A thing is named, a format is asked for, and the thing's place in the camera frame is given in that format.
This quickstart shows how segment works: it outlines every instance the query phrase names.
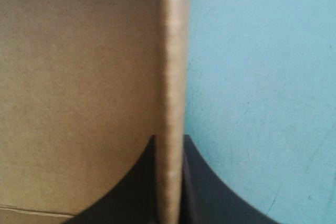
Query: cardboard box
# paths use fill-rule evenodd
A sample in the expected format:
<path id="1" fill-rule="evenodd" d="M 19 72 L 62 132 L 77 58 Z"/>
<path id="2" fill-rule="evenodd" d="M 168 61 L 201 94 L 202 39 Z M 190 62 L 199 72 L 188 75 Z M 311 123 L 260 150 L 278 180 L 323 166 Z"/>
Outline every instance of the cardboard box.
<path id="1" fill-rule="evenodd" d="M 0 0 L 0 223 L 60 223 L 155 133 L 156 0 Z"/>

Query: corrugated cardboard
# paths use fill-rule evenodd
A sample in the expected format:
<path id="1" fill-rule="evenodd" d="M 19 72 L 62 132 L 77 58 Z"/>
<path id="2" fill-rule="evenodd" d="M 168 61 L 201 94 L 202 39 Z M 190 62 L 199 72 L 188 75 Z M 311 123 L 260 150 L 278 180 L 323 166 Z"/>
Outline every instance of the corrugated cardboard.
<path id="1" fill-rule="evenodd" d="M 134 164 L 155 133 L 156 16 L 156 0 L 0 0 L 0 209 L 77 214 Z"/>
<path id="2" fill-rule="evenodd" d="M 160 0 L 159 3 L 162 122 L 156 142 L 158 218 L 161 224 L 177 224 L 182 183 L 189 0 Z"/>
<path id="3" fill-rule="evenodd" d="M 0 223 L 14 223 L 14 224 L 59 224 L 69 218 L 62 215 L 50 215 L 41 212 L 27 212 L 18 210 L 0 209 Z"/>

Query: dark curved object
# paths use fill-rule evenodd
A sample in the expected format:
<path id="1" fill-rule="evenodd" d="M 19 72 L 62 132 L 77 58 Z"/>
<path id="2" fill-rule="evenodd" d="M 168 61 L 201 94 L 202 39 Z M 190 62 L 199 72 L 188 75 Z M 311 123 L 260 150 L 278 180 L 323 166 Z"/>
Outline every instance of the dark curved object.
<path id="1" fill-rule="evenodd" d="M 158 224 L 154 137 L 137 163 L 103 198 L 65 224 Z M 277 224 L 230 190 L 184 138 L 180 224 Z"/>

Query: blue surface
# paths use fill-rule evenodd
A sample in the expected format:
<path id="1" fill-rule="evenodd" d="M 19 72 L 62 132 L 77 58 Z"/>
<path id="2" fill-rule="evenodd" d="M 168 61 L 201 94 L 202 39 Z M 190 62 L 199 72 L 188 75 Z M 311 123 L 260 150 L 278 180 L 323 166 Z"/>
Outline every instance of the blue surface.
<path id="1" fill-rule="evenodd" d="M 336 0 L 191 0 L 188 57 L 185 132 L 220 178 L 281 223 L 336 223 Z"/>

